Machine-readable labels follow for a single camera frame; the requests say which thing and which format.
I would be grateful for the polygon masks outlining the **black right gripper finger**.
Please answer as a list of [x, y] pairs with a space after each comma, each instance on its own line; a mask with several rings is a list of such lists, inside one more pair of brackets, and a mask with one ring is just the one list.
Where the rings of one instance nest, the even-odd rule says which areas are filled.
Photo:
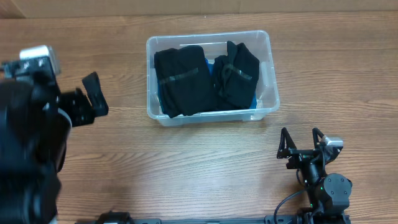
[[277, 150], [277, 158], [283, 159], [293, 156], [296, 150], [297, 147], [294, 144], [287, 128], [282, 128], [280, 134], [279, 148]]
[[313, 136], [314, 148], [322, 149], [323, 148], [322, 138], [324, 137], [324, 134], [318, 128], [313, 128], [312, 136]]

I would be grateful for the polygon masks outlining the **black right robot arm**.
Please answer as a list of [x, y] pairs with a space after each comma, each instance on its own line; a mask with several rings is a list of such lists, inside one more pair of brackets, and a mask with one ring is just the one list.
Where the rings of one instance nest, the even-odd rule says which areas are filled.
[[[283, 199], [274, 210], [272, 223], [350, 223], [345, 210], [349, 207], [352, 181], [337, 173], [328, 174], [326, 165], [333, 162], [343, 149], [343, 140], [312, 129], [313, 149], [298, 149], [288, 130], [282, 128], [277, 151], [278, 159], [288, 159], [286, 168], [296, 171], [303, 189]], [[308, 208], [301, 208], [289, 217], [277, 213], [288, 200], [307, 193]]]

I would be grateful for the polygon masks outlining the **small black garment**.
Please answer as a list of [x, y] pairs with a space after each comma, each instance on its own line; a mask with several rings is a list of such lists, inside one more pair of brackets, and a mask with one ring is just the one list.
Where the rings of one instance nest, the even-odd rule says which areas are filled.
[[244, 43], [226, 43], [227, 54], [215, 58], [212, 79], [218, 111], [251, 108], [259, 79], [259, 59]]

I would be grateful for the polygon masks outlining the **large black garment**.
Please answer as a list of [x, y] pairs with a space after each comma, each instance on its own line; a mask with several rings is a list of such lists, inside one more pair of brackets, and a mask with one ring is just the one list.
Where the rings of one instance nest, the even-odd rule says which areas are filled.
[[165, 114], [179, 115], [213, 111], [216, 93], [199, 45], [167, 49], [154, 54], [158, 84], [162, 87]]

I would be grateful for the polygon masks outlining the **blue denim jeans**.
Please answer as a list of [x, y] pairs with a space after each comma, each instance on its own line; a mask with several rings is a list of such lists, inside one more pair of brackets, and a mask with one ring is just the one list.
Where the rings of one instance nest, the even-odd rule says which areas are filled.
[[[213, 76], [213, 64], [210, 63], [207, 58], [205, 59], [205, 61], [206, 61], [206, 65], [208, 67], [210, 76], [212, 77]], [[253, 98], [252, 98], [252, 102], [251, 102], [251, 105], [250, 105], [249, 109], [255, 109], [256, 106], [257, 106], [257, 100], [256, 100], [256, 95], [254, 95]], [[225, 100], [222, 100], [222, 99], [218, 100], [218, 108], [217, 108], [218, 111], [242, 110], [242, 109], [243, 108], [239, 108], [237, 106], [234, 106], [234, 105], [232, 105], [231, 103], [228, 103]]]

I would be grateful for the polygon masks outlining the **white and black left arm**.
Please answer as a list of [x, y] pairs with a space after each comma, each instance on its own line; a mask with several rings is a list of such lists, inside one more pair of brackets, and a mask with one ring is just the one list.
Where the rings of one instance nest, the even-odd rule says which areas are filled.
[[3, 62], [1, 71], [1, 223], [51, 223], [70, 131], [109, 107], [96, 72], [83, 90], [61, 92], [49, 57]]

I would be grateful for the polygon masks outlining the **sparkly blue garment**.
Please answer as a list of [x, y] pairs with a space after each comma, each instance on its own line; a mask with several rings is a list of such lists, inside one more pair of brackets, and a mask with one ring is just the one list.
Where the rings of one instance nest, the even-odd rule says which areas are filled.
[[165, 114], [163, 99], [162, 99], [162, 87], [159, 84], [158, 84], [158, 99], [159, 99], [159, 105], [160, 105], [160, 110], [161, 110], [160, 113]]

